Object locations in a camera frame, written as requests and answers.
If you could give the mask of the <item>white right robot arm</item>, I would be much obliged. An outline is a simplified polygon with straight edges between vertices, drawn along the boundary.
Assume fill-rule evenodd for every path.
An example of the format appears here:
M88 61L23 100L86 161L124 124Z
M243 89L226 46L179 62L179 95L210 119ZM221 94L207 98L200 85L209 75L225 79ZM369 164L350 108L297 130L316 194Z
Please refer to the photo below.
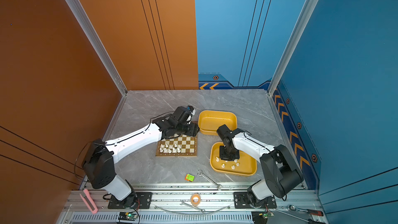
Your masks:
M294 156L284 145L272 146L262 143L239 128L230 130L227 125L217 129L223 142L220 159L234 161L244 152L261 165L264 178L247 189L247 198L253 207L264 204L269 197L284 198L304 181L301 169Z

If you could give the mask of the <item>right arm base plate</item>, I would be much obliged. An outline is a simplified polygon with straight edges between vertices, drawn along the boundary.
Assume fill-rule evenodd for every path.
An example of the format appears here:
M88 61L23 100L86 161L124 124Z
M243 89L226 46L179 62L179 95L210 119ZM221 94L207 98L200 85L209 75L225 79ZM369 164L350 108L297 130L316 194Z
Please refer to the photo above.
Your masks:
M234 206L237 209L244 208L277 208L274 196L259 200L251 192L234 192Z

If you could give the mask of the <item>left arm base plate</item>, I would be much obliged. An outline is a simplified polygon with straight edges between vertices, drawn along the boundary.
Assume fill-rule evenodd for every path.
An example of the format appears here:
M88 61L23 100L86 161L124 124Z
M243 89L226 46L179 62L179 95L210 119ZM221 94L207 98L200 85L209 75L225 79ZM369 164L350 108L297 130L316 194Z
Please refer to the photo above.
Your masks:
M111 195L108 201L108 209L149 209L152 200L152 192L133 192L124 200L118 200Z

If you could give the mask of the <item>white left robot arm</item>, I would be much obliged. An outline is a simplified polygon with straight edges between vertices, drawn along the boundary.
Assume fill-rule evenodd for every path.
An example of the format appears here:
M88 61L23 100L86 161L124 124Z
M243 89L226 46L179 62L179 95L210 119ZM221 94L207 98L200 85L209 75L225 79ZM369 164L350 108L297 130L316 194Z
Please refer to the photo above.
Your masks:
M117 175L116 163L149 144L180 134L195 137L199 130L200 128L195 122L157 119L123 137L107 142L103 142L101 139L92 142L81 167L94 189L105 190L118 201L124 201L135 197L135 193L130 184Z

